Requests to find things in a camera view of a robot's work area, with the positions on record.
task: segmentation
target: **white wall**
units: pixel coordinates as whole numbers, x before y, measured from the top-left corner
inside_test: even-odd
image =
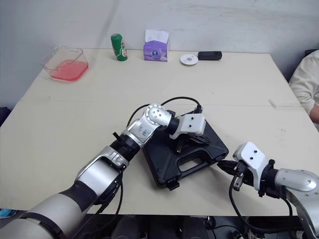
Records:
[[[170,50],[269,52],[289,78],[319,47],[318,0],[0,0],[0,104],[13,107],[56,45],[111,48],[120,32],[142,49],[146,28]]]

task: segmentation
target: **black cable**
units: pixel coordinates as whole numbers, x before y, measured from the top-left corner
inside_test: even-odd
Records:
[[[117,193],[118,189],[121,188],[121,196],[123,198],[123,184],[122,184],[122,177],[123,177],[123,173],[121,172],[120,173],[121,176],[120,176],[120,184],[119,186],[117,187],[115,193]],[[72,237],[72,239],[75,239],[79,236],[79,234],[81,233],[81,231],[84,230],[84,228],[98,215],[100,214],[101,212],[104,211],[104,209],[107,207],[107,205],[109,204],[109,202],[106,202],[104,204],[101,205],[101,207],[96,211],[95,214],[93,214],[80,228],[79,230],[76,232],[76,234]],[[121,204],[122,204],[122,200],[120,199],[119,201],[119,205],[118,205],[118,209],[117,209],[117,214],[118,214],[118,211],[119,211],[119,208],[121,207]]]
[[[210,229],[211,229],[211,232],[214,234],[214,238],[217,239],[217,236],[216,236],[216,233],[215,233],[215,231],[214,231],[214,228],[213,228],[213,227],[210,227]]]
[[[179,97],[171,98],[171,99],[161,103],[161,106],[165,105],[168,102],[171,102],[171,101],[174,101],[174,100],[179,100],[179,99],[194,101],[198,106],[200,106],[200,103],[197,100],[195,100],[194,98],[191,98],[191,97],[187,97],[187,96],[179,96]]]
[[[234,186],[234,183],[235,183],[235,180],[237,179],[237,176],[234,176],[233,177],[233,180],[231,181],[230,183],[230,186],[229,186],[229,199],[230,199],[230,202],[237,214],[237,216],[239,217],[239,219],[242,221],[242,223],[248,227],[250,230],[252,230],[253,232],[255,233],[262,233],[262,234],[273,234],[273,233],[279,233],[279,232],[288,232],[288,231],[291,231],[292,228],[277,228],[277,229],[262,229],[262,228],[257,228],[251,224],[249,224],[244,218],[243,216],[240,214],[235,202],[234,202],[234,199],[233,199],[233,186]]]
[[[282,200],[284,200],[284,202],[287,204],[288,208],[289,208],[289,223],[290,226],[292,227],[294,221],[293,221],[293,208],[290,204],[290,202],[286,199],[286,198],[281,198]],[[291,239],[296,239],[296,237],[293,235],[293,231],[289,231],[289,236],[291,237]]]
[[[130,125],[131,120],[133,119],[133,117],[134,117],[134,115],[136,114],[137,111],[139,111],[141,108],[144,108],[144,107],[149,106],[149,105],[150,105],[150,104],[146,104],[146,105],[142,105],[142,106],[138,107],[138,108],[133,112],[133,114],[131,115],[131,117],[130,117],[130,119],[129,119],[129,122],[128,122],[128,124],[126,125],[126,127],[128,127],[128,126]]]
[[[118,216],[119,214],[119,211],[121,209],[121,205],[122,205],[122,200],[123,200],[123,183],[122,181],[120,182],[120,187],[121,187],[121,195],[120,195],[120,201],[119,201],[119,205],[118,205],[118,208],[115,212],[115,214],[113,215],[112,219],[109,220],[106,224],[104,224],[103,226],[101,226],[99,229],[95,230],[94,232],[91,232],[91,233],[88,233],[86,234],[85,236],[86,237],[91,237],[97,233],[101,233],[102,231],[104,231],[111,223],[113,223],[116,219],[116,217]]]
[[[221,226],[215,227],[214,229],[218,229],[218,228],[233,228],[233,229],[236,229],[239,233],[241,233],[241,231],[237,227],[232,225],[221,225]]]

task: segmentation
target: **beige table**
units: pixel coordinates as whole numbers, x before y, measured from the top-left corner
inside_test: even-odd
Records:
[[[82,79],[66,84],[41,72],[1,127],[0,207],[30,209],[66,189],[137,106],[181,95],[204,105],[229,148],[227,159],[250,140],[277,168],[319,174],[319,134],[269,55],[225,53],[220,62],[184,67],[181,52],[170,52],[168,63],[143,61],[140,51],[130,51],[127,62],[115,61],[110,50],[85,53],[91,68]],[[179,113],[194,107],[188,101],[167,106]],[[158,189],[140,152],[124,173],[121,213],[233,216],[230,179],[211,166],[173,191]],[[251,187],[234,194],[244,215],[288,213],[285,203],[261,199]],[[118,199],[104,213],[113,213]]]

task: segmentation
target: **black device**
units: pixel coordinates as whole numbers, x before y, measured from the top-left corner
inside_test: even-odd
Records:
[[[218,61],[222,56],[221,51],[200,51],[197,55],[200,61]]]
[[[157,131],[143,148],[152,175],[159,188],[173,190],[179,180],[224,159],[228,148],[206,122],[203,136],[180,135],[171,139],[167,132]],[[199,164],[181,171],[179,166],[199,160]]]

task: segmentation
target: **purple tissue box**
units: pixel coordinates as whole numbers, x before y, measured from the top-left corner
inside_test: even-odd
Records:
[[[167,61],[167,43],[149,41],[144,44],[144,60]]]

